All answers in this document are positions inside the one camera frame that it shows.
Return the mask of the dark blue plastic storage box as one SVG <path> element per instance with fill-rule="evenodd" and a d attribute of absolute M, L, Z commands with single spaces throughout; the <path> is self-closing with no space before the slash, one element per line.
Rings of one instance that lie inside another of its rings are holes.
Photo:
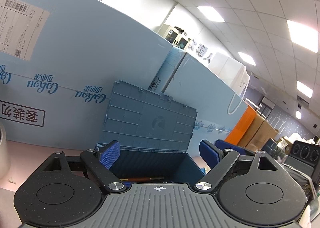
<path fill-rule="evenodd" d="M 119 179 L 194 186 L 204 176 L 187 153 L 196 117 L 194 108 L 168 95 L 116 81 L 100 139 L 101 145 L 120 143 L 111 172 Z"/>

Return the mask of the orange cardboard box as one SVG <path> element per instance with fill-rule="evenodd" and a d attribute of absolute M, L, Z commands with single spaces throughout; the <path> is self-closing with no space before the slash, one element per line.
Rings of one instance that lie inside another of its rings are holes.
<path fill-rule="evenodd" d="M 255 119 L 256 114 L 256 111 L 251 106 L 248 106 L 234 129 L 225 139 L 225 142 L 237 145 Z"/>

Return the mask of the white appliance on shelf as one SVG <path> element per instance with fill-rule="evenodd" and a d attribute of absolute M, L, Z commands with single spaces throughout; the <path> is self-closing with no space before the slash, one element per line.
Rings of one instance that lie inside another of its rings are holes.
<path fill-rule="evenodd" d="M 169 27 L 167 35 L 164 38 L 175 47 L 182 50 L 185 50 L 189 43 L 187 36 L 176 27 Z"/>

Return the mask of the white paper gift bag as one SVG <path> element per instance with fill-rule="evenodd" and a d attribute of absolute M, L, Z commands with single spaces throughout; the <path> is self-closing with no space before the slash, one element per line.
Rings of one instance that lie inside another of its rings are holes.
<path fill-rule="evenodd" d="M 210 69 L 233 90 L 227 113 L 234 114 L 248 87 L 249 75 L 246 66 L 231 57 L 217 53 L 210 59 Z"/>

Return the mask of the brown cardboard box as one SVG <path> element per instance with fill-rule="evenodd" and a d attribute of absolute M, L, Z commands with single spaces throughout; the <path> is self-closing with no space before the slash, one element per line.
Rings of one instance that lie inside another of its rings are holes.
<path fill-rule="evenodd" d="M 238 146 L 254 152 L 259 151 L 270 138 L 274 139 L 277 134 L 278 131 L 265 118 L 257 114 L 238 143 Z"/>

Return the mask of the orange pencil in box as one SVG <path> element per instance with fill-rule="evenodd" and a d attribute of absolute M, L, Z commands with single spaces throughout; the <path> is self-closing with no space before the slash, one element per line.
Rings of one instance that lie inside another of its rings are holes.
<path fill-rule="evenodd" d="M 138 177 L 138 178 L 127 178 L 120 179 L 120 181 L 128 181 L 128 182 L 147 182 L 152 180 L 163 180 L 164 177 Z"/>

